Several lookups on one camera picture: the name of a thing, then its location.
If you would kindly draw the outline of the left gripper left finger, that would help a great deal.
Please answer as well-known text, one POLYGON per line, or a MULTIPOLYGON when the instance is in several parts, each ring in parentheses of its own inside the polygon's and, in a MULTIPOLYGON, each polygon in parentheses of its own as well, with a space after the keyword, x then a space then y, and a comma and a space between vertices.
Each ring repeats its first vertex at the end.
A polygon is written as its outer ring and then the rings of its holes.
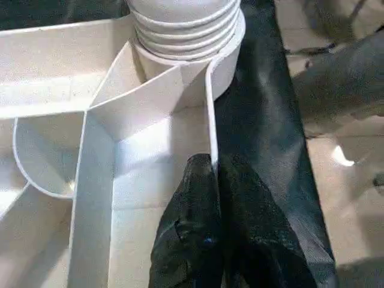
POLYGON ((151 251, 149 287, 220 287, 220 205, 208 154, 190 157, 161 216, 151 251))

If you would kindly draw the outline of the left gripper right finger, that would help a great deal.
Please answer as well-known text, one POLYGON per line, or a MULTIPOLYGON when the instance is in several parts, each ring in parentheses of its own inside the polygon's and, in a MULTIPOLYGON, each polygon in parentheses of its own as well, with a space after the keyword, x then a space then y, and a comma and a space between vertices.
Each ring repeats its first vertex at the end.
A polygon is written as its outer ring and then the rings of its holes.
POLYGON ((243 157, 218 166, 227 287, 316 287, 298 237, 243 157))

